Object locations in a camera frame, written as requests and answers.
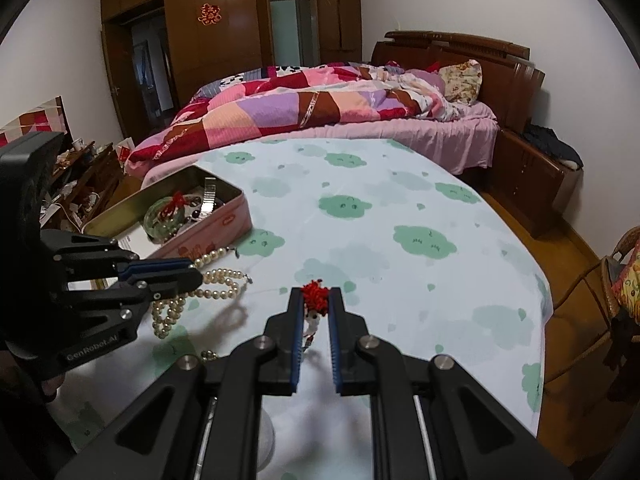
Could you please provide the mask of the colourful patterned cushion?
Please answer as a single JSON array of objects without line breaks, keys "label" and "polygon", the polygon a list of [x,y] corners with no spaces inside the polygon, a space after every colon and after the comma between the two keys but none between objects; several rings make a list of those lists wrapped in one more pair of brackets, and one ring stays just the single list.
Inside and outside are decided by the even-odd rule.
[{"label": "colourful patterned cushion", "polygon": [[617,302],[629,316],[640,324],[640,240],[623,268],[620,277],[612,286]]}]

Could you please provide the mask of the white jade bangle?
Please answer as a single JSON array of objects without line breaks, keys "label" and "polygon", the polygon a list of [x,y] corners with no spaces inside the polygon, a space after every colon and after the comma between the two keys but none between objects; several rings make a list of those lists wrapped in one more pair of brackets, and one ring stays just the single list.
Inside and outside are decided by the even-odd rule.
[{"label": "white jade bangle", "polygon": [[273,409],[269,402],[262,404],[259,419],[257,471],[262,472],[271,463],[276,450],[276,425],[274,424]]}]

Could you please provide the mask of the wooden tv cabinet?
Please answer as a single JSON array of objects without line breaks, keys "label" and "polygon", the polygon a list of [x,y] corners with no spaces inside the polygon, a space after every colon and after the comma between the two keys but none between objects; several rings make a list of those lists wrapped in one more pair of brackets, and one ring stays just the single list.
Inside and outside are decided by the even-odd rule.
[{"label": "wooden tv cabinet", "polygon": [[41,229],[81,232],[106,208],[124,173],[113,144],[72,148],[58,156],[44,194]]}]

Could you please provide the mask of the pink bed sheet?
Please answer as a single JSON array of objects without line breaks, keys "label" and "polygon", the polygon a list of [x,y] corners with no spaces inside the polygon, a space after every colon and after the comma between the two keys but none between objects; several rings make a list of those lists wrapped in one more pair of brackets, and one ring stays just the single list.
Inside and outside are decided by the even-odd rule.
[{"label": "pink bed sheet", "polygon": [[377,140],[419,154],[458,176],[467,169],[491,166],[499,131],[497,118],[487,105],[477,102],[471,106],[461,105],[459,110],[462,117],[454,122],[400,118],[386,122],[323,126],[235,143],[219,151],[226,154],[248,151],[259,144],[292,142],[300,154],[318,157],[320,148],[326,146],[360,152],[363,142]]}]

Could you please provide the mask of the patchwork quilt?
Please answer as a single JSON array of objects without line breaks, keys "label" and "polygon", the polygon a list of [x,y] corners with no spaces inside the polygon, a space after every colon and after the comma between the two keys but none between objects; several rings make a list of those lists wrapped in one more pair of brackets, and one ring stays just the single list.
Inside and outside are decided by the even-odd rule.
[{"label": "patchwork quilt", "polygon": [[154,167],[186,155],[310,128],[397,118],[453,122],[460,116],[459,107],[413,74],[371,65],[306,68],[193,100],[168,128],[130,153],[125,171],[143,179]]}]

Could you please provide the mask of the red double happiness decal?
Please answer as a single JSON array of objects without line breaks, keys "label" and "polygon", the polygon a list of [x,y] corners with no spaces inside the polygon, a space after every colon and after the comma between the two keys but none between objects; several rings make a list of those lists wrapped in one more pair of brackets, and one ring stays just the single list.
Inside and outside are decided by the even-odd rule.
[{"label": "red double happiness decal", "polygon": [[208,2],[203,3],[198,11],[198,22],[203,26],[213,26],[222,20],[220,6],[215,6]]}]

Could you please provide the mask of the red white gift bag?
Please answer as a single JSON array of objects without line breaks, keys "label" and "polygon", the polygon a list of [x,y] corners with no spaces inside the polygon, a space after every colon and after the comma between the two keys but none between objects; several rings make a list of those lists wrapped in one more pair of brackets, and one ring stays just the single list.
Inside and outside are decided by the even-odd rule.
[{"label": "red white gift bag", "polygon": [[134,150],[134,141],[131,138],[124,139],[115,146],[115,152],[120,166],[125,166],[127,159]]}]

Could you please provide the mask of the wooden nightstand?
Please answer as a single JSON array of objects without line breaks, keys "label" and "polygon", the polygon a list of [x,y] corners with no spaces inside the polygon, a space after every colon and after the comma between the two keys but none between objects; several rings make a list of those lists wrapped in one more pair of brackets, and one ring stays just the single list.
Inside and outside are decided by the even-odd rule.
[{"label": "wooden nightstand", "polygon": [[582,177],[510,130],[496,137],[490,192],[533,238],[553,228]]}]

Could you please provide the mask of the pink metal tin box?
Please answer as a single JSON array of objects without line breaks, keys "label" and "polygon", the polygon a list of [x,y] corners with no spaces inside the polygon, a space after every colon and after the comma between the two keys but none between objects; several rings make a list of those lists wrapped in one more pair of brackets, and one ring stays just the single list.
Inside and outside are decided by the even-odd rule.
[{"label": "pink metal tin box", "polygon": [[[224,206],[204,220],[193,221],[193,206],[203,193],[207,177],[218,180],[218,196]],[[227,180],[197,166],[174,172],[121,200],[90,220],[82,232],[116,240],[117,234],[136,222],[142,224],[153,242],[162,245],[151,259],[196,260],[206,255],[214,256],[219,249],[232,245],[252,228],[244,193]]]}]

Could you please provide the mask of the silver metal wristwatch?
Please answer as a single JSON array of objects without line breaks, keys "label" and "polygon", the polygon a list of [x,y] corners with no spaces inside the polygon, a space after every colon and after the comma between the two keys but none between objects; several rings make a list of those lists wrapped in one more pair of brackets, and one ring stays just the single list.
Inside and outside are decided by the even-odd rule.
[{"label": "silver metal wristwatch", "polygon": [[224,201],[218,196],[218,180],[215,177],[207,177],[204,180],[203,193],[198,198],[198,203],[193,206],[191,219],[193,221],[204,220],[222,206],[224,206]]}]

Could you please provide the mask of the floral pillow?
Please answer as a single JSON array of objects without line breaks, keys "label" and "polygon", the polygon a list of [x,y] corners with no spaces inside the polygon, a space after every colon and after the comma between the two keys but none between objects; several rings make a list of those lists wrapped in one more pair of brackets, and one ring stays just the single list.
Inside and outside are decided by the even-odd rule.
[{"label": "floral pillow", "polygon": [[477,101],[483,83],[483,69],[477,60],[442,67],[438,74],[449,102],[472,105]]}]

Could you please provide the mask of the dark clothes on nightstand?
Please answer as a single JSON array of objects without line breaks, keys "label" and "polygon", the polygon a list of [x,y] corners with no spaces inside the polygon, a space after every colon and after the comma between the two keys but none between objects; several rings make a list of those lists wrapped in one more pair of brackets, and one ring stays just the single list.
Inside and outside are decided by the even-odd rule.
[{"label": "dark clothes on nightstand", "polygon": [[532,144],[551,159],[556,160],[570,170],[584,168],[584,163],[577,151],[560,140],[551,128],[528,124],[522,133],[523,139]]}]

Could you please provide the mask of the wooden headboard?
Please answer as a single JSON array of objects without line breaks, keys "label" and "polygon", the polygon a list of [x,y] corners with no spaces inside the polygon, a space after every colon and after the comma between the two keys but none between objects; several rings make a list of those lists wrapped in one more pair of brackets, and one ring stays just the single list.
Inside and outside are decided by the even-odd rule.
[{"label": "wooden headboard", "polygon": [[386,32],[375,44],[371,62],[395,62],[402,68],[425,70],[436,63],[456,65],[475,60],[483,69],[480,102],[491,108],[502,128],[523,131],[532,119],[544,73],[529,61],[528,47],[514,42],[457,32],[405,30]]}]

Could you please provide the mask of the rattan chair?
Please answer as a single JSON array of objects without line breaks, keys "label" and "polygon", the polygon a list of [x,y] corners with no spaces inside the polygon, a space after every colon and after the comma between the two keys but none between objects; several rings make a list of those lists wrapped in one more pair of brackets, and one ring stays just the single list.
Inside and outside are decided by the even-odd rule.
[{"label": "rattan chair", "polygon": [[637,240],[635,226],[554,300],[545,393],[575,390],[594,396],[602,389],[614,402],[639,400],[639,324],[612,291]]}]

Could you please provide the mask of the dark wooden wardrobe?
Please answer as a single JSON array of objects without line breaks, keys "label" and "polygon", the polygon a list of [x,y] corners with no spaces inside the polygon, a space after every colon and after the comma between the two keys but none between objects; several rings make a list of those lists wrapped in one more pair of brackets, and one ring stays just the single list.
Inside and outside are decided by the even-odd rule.
[{"label": "dark wooden wardrobe", "polygon": [[[122,132],[136,141],[153,130],[134,74],[132,26],[163,19],[160,54],[169,67],[170,107],[186,105],[204,84],[248,68],[271,65],[272,0],[101,0],[108,81]],[[203,3],[220,6],[222,20],[203,26]],[[312,0],[322,63],[356,61],[362,52],[361,0]]]}]

